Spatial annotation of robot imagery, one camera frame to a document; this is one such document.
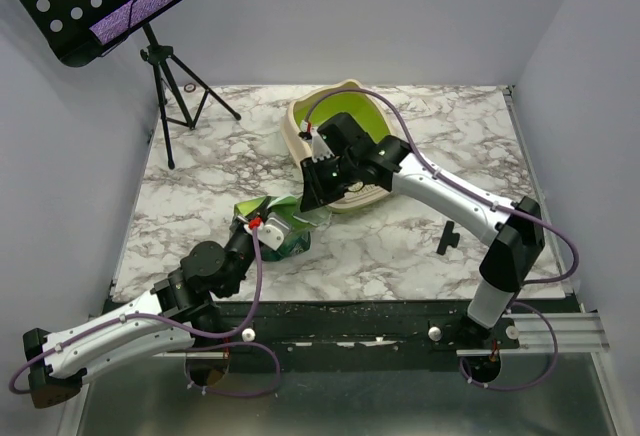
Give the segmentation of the black binder clip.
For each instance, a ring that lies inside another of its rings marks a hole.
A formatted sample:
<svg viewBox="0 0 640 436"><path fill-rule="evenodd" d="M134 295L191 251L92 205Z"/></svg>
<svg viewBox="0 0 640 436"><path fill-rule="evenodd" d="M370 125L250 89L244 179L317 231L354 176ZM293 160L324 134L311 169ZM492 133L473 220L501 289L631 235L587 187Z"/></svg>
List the black binder clip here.
<svg viewBox="0 0 640 436"><path fill-rule="evenodd" d="M449 248L457 248L460 242L460 234L455 230L455 222L448 220L441 234L436 253L444 256Z"/></svg>

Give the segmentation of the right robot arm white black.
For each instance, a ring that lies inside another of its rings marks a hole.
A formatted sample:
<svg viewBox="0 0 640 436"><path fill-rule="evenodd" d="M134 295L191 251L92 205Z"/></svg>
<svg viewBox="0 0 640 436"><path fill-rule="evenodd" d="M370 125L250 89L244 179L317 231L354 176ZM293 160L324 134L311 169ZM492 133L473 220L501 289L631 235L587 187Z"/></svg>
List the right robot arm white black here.
<svg viewBox="0 0 640 436"><path fill-rule="evenodd" d="M496 323L545 247L539 204L529 197L514 202L485 192L427 161L397 136L374 141L348 113L301 136L312 149L300 163L302 212L334 203L362 183L429 206L487 246L479 268L482 281L459 327L471 347L493 340Z"/></svg>

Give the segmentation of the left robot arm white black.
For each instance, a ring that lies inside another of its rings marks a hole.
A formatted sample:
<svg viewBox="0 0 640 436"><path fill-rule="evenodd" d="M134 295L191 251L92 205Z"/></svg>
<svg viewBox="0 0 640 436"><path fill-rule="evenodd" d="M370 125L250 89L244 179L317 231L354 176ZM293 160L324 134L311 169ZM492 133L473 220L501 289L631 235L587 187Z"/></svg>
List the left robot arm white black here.
<svg viewBox="0 0 640 436"><path fill-rule="evenodd" d="M82 387L119 365L175 350L227 348L250 326L259 302L227 329L213 299L238 292L251 265L260 266L261 217L244 220L226 245L197 244L179 267L137 298L79 326L49 332L34 328L23 336L29 395L37 409L74 398Z"/></svg>

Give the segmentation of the green litter bag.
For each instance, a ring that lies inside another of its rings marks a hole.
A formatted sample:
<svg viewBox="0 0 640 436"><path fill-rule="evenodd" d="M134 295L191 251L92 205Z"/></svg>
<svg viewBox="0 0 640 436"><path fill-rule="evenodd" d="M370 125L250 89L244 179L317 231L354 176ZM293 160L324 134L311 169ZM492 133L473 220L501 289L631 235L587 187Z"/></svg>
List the green litter bag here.
<svg viewBox="0 0 640 436"><path fill-rule="evenodd" d="M300 209L301 197L292 194L263 196L234 205L230 235L251 235L249 222L259 218L258 239L263 261L275 262L307 252L311 233L326 225L331 210L321 207L308 212Z"/></svg>

